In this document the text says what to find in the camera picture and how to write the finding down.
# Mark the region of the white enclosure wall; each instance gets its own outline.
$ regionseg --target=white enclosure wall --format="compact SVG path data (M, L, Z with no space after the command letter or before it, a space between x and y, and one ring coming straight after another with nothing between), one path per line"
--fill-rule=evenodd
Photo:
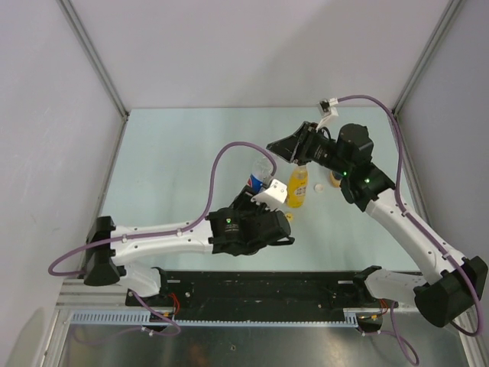
M128 109L393 106L448 0L73 0Z
M3 1L0 29L0 365L21 367L63 281L47 266L83 244L122 122L54 0Z
M489 2L466 2L400 117L433 227L489 260ZM486 294L485 314L489 315ZM486 322L486 339L489 326Z

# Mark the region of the metal frame edge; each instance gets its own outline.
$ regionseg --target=metal frame edge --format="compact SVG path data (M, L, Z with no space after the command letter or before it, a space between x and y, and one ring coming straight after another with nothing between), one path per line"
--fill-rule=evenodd
M107 69L104 67L102 59L99 56L99 53L95 49L90 36L88 35L85 27L83 26L82 20L76 12L75 7L71 0L56 0L58 5L60 6L61 11L63 12L66 21L70 25L73 33L79 41L80 46L82 47L85 55L89 59L89 62L92 64L94 71L97 74L97 77L100 79L105 91L108 94L108 97L114 104L114 107L117 109L119 115L122 118L125 118L128 115L128 111L122 102L120 95L117 92L117 89L112 82L111 77L109 76Z
M396 103L394 104L394 115L398 115L400 113L400 110L403 108L411 92L416 87L416 84L422 76L423 71L429 65L431 59L434 57L439 45L447 35L449 28L452 26L453 21L457 18L458 13L460 12L463 4L466 1L467 0L450 0L445 7L442 17L435 26L435 29L428 39L428 43L424 47L421 56L417 60L413 71L407 79L406 84L404 84L404 87L399 97L397 98Z

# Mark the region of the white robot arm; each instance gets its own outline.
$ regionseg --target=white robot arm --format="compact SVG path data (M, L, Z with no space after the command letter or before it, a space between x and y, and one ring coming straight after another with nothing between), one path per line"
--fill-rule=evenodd
M334 108L327 101L322 101L320 108L326 112L325 119L338 115L331 113ZM472 306L474 295L481 298L487 265L477 256L467 259L409 208L394 182L371 162L373 148L366 127L344 125L334 140L324 122L304 122L291 136L267 146L289 163L314 161L341 174L347 202L378 221L418 265L423 276L378 266L365 269L354 278L364 299L386 298L414 305L430 323L442 327Z
M267 245L291 245L290 226L277 210L287 198L287 186L273 179L266 190L255 194L245 187L229 208L211 212L191 229L190 222L154 227L114 226L110 217L100 217L89 241L118 238L86 251L84 283L90 286L120 284L151 297L164 293L164 271L138 262L153 255L182 252L253 255Z

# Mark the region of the tabletop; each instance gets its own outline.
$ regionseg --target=tabletop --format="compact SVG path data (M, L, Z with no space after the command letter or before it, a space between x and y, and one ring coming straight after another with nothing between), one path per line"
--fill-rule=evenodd
M384 112L377 107L338 108L332 137L344 124L368 127L373 162L392 179L397 148ZM232 141L267 143L292 134L303 121L317 122L315 108L134 109L131 111L108 187L102 215L116 225L156 226L196 219L206 204L212 162ZM246 184L261 154L245 147L228 150L219 162L211 210L228 206ZM285 184L294 166L277 160L275 177ZM166 270L192 271L359 271L380 265L395 271L417 266L380 224L329 183L329 171L307 165L309 186L293 214L291 246L268 247L252 256L174 254L145 258ZM322 184L324 190L313 188ZM401 190L412 206L404 175Z

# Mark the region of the yellow bottle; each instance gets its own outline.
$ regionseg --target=yellow bottle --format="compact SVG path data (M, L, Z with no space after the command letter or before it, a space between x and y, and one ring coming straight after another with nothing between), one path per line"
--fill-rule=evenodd
M297 166L290 175L287 185L287 205L298 208L304 204L307 188L307 167Z

